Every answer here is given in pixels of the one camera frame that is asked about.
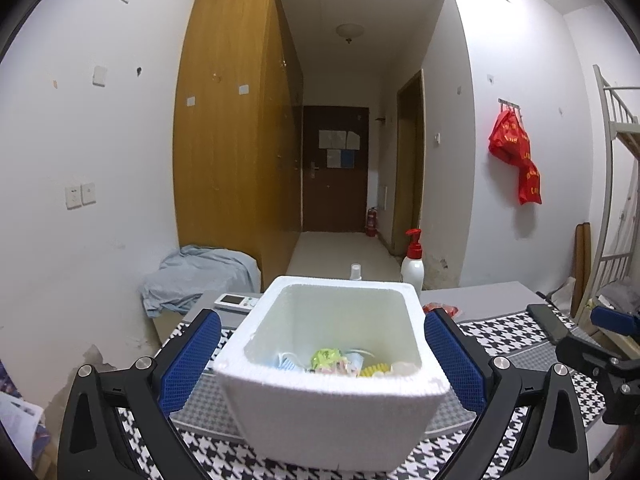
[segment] blue gripper pad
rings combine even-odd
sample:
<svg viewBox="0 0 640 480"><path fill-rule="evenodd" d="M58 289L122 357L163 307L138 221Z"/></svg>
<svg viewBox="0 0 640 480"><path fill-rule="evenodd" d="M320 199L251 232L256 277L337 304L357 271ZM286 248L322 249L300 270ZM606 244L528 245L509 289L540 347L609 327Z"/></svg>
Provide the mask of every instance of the blue gripper pad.
<svg viewBox="0 0 640 480"><path fill-rule="evenodd" d="M211 312L162 376L158 405L168 416L178 412L189 399L204 367L220 343L222 323Z"/></svg>
<svg viewBox="0 0 640 480"><path fill-rule="evenodd" d="M595 326L611 330L620 335L640 334L638 320L635 316L611 310L604 306L597 306L591 311L591 322Z"/></svg>
<svg viewBox="0 0 640 480"><path fill-rule="evenodd" d="M487 404L484 377L435 312L428 313L424 319L424 338L462 406L478 415L484 412Z"/></svg>

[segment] metal screw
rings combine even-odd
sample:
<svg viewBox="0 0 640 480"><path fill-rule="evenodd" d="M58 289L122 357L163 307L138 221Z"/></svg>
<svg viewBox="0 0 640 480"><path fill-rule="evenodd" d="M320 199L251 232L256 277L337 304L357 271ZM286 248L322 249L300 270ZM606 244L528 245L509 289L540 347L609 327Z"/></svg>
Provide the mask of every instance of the metal screw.
<svg viewBox="0 0 640 480"><path fill-rule="evenodd" d="M494 365L496 368L500 368L500 370L506 370L511 366L511 363L506 357L497 357L494 359Z"/></svg>
<svg viewBox="0 0 640 480"><path fill-rule="evenodd" d="M87 377L87 375L89 375L90 373L91 373L91 365L81 366L80 369L78 370L78 375L80 377Z"/></svg>
<svg viewBox="0 0 640 480"><path fill-rule="evenodd" d="M136 361L136 368L138 370L146 370L151 366L152 362L151 357L141 357Z"/></svg>
<svg viewBox="0 0 640 480"><path fill-rule="evenodd" d="M567 375L569 373L569 370L567 370L566 366L564 366L562 363L556 363L554 365L554 372L558 375Z"/></svg>

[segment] black phone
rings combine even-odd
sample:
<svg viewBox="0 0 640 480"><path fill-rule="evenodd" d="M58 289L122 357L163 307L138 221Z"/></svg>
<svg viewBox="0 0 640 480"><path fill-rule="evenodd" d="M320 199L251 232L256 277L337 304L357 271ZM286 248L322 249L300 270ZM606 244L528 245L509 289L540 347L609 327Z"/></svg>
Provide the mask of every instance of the black phone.
<svg viewBox="0 0 640 480"><path fill-rule="evenodd" d="M569 329L564 326L564 323L558 319L558 316L548 305L532 304L527 307L527 312L544 330L552 345L557 345L562 338L568 335Z"/></svg>

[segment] black and white mat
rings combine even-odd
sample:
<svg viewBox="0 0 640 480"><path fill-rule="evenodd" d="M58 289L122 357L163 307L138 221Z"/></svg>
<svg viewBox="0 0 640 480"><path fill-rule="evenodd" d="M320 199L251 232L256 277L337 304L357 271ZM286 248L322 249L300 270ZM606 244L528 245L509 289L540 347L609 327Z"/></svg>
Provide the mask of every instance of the black and white mat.
<svg viewBox="0 0 640 480"><path fill-rule="evenodd" d="M559 312L556 314L562 322L580 337L588 338L584 332L578 329L574 323L564 317ZM544 367L552 358L546 337L542 329L526 313L512 314L495 319L464 322L460 324L461 329L467 335L475 336L480 344L492 356L507 355L513 359L514 364L520 367L527 367L527 364L534 363L530 367L535 369L538 366ZM172 333L171 337L182 334L185 328L180 324ZM231 337L232 330L223 330L223 338L218 349L207 364L206 371L194 390L198 388L209 388L207 390L207 405L204 406L198 400L197 395L192 395L185 408L180 412L172 414L180 436L184 440L189 450L194 454L198 462L202 464L204 470L213 479L233 479L233 480L410 480L410 479L433 479L440 471L444 463L451 457L456 447L465 436L465 431L442 431L446 434L431 436L418 443L413 452L407 457L404 464L391 473L360 474L322 471L288 464L282 464L269 460L265 457L257 456L251 447L244 444L239 438L239 432L235 424L228 416L228 410L220 402L214 402L215 410L211 408L212 399L222 399L218 391L214 397L209 394L215 392L214 375L210 373L210 366L220 349ZM572 375L582 419L585 428L588 428L594 420L597 420L604 410L604 399L595 389L595 382L584 375L574 373ZM451 402L444 406L445 413L439 424L448 424L454 421L455 424L470 424L473 413L465 412L460 415L462 408L457 399L449 399ZM513 452L520 430L526 417L527 409L518 408L511 417L508 430L506 431L502 443L498 448L491 465L484 475L485 479L498 479L504 469L511 453ZM132 414L127 410L120 410L120 419L126 434L129 436L129 443L138 458L138 463L142 470L151 479L161 479L161 475L156 468L153 459L149 456L148 450L144 446L140 431ZM224 430L213 433L227 434L230 440L220 440L219 437L207 436L208 430L213 423L220 426L223 422Z"/></svg>

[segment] paper notice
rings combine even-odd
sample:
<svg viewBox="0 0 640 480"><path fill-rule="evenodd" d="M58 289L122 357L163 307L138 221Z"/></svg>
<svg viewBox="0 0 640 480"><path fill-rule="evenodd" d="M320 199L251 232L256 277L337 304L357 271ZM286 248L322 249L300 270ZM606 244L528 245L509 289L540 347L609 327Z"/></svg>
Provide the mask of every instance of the paper notice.
<svg viewBox="0 0 640 480"><path fill-rule="evenodd" d="M347 134L347 150L360 149L360 136L357 133L349 132Z"/></svg>
<svg viewBox="0 0 640 480"><path fill-rule="evenodd" d="M320 130L318 132L318 148L328 150L333 147L334 133L331 130Z"/></svg>
<svg viewBox="0 0 640 480"><path fill-rule="evenodd" d="M326 166L328 168L341 168L340 150L326 150Z"/></svg>
<svg viewBox="0 0 640 480"><path fill-rule="evenodd" d="M340 150L340 166L352 170L355 167L355 153L353 150Z"/></svg>
<svg viewBox="0 0 640 480"><path fill-rule="evenodd" d="M15 449L29 467L33 467L31 463L33 438L42 417L42 411L40 406L0 392L0 420Z"/></svg>
<svg viewBox="0 0 640 480"><path fill-rule="evenodd" d="M347 132L334 132L332 141L331 147L334 150L343 150L347 147Z"/></svg>

